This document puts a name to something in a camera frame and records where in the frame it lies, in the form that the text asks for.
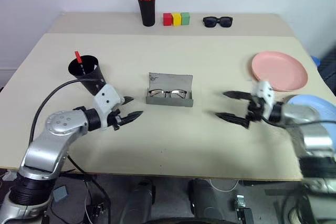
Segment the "grey glasses case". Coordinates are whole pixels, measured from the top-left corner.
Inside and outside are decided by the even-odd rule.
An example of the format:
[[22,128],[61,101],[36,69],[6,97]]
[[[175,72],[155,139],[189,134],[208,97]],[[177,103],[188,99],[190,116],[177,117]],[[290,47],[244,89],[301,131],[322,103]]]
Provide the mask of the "grey glasses case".
[[[194,100],[192,97],[192,75],[168,74],[149,72],[149,87],[146,94],[146,103],[151,105],[182,106],[192,108]],[[185,90],[185,99],[178,98],[157,98],[150,97],[149,91],[154,89],[162,90]]]

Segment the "pink plate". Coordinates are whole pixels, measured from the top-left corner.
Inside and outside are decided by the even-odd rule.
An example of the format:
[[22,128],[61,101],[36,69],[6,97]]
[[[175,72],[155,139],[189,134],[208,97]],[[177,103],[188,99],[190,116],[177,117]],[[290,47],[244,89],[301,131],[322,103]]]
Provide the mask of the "pink plate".
[[308,83],[304,66],[282,52],[259,52],[252,59],[251,71],[257,80],[268,81],[276,91],[296,91]]

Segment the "small black floor box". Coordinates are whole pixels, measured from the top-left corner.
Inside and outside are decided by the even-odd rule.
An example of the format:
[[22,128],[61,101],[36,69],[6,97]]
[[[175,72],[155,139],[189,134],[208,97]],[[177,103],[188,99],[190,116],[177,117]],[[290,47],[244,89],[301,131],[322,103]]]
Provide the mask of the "small black floor box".
[[105,202],[86,206],[90,218],[98,218],[108,215],[108,206]]

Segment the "wide black cup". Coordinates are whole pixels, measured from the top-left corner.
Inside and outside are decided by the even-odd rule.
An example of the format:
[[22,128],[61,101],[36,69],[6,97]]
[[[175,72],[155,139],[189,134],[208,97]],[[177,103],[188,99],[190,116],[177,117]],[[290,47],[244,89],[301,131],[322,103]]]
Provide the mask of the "wide black cup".
[[68,71],[75,78],[82,80],[82,84],[92,94],[96,95],[106,84],[101,72],[99,61],[91,55],[81,56],[82,63],[77,59],[70,62]]

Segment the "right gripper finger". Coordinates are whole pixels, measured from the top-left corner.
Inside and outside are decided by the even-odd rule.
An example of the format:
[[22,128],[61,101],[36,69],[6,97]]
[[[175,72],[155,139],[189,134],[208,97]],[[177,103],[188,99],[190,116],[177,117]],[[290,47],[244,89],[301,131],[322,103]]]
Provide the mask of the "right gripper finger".
[[249,101],[252,100],[252,95],[250,93],[242,91],[225,91],[223,92],[223,95],[231,99],[249,100]]
[[225,113],[225,112],[215,113],[215,115],[217,117],[219,117],[220,119],[226,121],[226,122],[237,124],[237,125],[240,125],[240,126],[246,128],[246,129],[249,129],[250,120],[248,120],[246,118],[241,118],[241,117],[238,117],[234,114]]

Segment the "grey square pad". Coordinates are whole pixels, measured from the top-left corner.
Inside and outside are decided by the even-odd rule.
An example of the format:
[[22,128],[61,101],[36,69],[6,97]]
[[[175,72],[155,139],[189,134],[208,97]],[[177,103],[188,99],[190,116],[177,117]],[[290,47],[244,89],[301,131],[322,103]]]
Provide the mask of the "grey square pad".
[[52,196],[54,202],[60,202],[68,197],[68,190],[66,185],[62,185],[53,190]]

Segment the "blue plate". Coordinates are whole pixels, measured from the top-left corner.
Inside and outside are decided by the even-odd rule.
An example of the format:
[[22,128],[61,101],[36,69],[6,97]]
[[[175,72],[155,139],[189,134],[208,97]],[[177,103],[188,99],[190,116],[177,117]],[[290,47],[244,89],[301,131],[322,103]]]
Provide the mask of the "blue plate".
[[336,121],[336,106],[317,96],[295,95],[287,103],[310,106],[319,112],[321,120]]

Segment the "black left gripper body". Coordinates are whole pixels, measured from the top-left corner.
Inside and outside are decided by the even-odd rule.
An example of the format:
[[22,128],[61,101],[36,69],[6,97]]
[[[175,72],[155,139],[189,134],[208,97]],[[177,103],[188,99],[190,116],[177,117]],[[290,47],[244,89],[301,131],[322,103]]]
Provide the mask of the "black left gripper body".
[[121,123],[121,117],[120,117],[120,110],[112,111],[107,116],[107,126],[113,127],[115,131],[120,129],[120,123]]

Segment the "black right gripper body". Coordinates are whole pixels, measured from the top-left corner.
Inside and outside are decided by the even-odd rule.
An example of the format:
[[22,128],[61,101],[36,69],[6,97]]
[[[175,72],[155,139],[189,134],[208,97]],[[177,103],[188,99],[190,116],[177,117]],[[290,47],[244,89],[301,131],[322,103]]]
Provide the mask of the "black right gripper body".
[[249,105],[245,119],[248,122],[261,121],[266,103],[264,98],[248,95],[247,100],[249,101]]

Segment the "dark chair beside table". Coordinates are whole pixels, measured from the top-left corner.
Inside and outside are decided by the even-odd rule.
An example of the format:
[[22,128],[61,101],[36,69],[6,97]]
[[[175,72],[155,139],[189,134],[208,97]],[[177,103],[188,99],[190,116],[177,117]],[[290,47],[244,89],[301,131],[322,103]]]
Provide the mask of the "dark chair beside table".
[[331,49],[322,57],[318,72],[324,82],[332,83],[336,76],[336,48]]

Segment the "tortoiseshell eyeglasses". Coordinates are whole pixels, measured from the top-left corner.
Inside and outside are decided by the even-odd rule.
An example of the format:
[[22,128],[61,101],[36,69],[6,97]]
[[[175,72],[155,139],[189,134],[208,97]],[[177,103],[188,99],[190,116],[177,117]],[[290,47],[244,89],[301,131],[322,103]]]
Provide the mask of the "tortoiseshell eyeglasses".
[[187,91],[185,90],[162,90],[162,89],[154,89],[149,91],[150,97],[157,97],[157,98],[178,98],[178,99],[185,99],[187,95]]

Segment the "tall black pen holder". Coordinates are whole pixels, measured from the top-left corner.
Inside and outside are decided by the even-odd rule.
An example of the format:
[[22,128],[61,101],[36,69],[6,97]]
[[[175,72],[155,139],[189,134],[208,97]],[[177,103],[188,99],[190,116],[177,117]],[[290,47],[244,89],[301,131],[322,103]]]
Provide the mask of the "tall black pen holder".
[[155,24],[155,0],[142,1],[138,0],[142,24],[151,27]]

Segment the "black and silver floor device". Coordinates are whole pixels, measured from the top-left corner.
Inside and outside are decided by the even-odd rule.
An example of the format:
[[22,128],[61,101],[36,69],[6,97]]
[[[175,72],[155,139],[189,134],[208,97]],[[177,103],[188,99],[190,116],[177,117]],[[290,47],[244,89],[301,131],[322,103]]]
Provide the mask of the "black and silver floor device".
[[246,207],[246,202],[243,195],[236,195],[234,207],[236,210],[237,219],[240,224],[255,224],[252,210]]

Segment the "dark rounded shape under table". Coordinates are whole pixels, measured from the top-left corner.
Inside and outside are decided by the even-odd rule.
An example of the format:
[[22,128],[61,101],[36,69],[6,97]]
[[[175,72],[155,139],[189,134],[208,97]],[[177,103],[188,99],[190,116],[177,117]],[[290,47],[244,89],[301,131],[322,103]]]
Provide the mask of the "dark rounded shape under table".
[[191,211],[196,218],[222,219],[214,189],[204,179],[188,182],[188,197]]
[[149,221],[155,194],[156,187],[150,179],[140,181],[125,203],[119,224],[144,224]]

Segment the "black pen with red cap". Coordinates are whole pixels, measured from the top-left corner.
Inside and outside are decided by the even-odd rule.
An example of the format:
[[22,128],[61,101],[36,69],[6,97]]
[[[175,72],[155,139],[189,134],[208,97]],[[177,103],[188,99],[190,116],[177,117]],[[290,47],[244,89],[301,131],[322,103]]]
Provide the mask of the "black pen with red cap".
[[77,74],[81,76],[86,75],[85,68],[83,66],[83,60],[81,58],[79,51],[75,51],[75,56],[77,62]]

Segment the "black sunglasses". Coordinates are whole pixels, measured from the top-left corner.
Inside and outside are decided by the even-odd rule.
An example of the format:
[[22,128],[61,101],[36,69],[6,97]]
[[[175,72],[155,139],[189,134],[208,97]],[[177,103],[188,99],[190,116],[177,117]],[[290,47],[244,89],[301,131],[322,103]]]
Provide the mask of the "black sunglasses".
[[213,28],[219,24],[223,28],[229,28],[232,26],[233,18],[232,17],[214,17],[208,16],[203,18],[203,24],[207,28]]

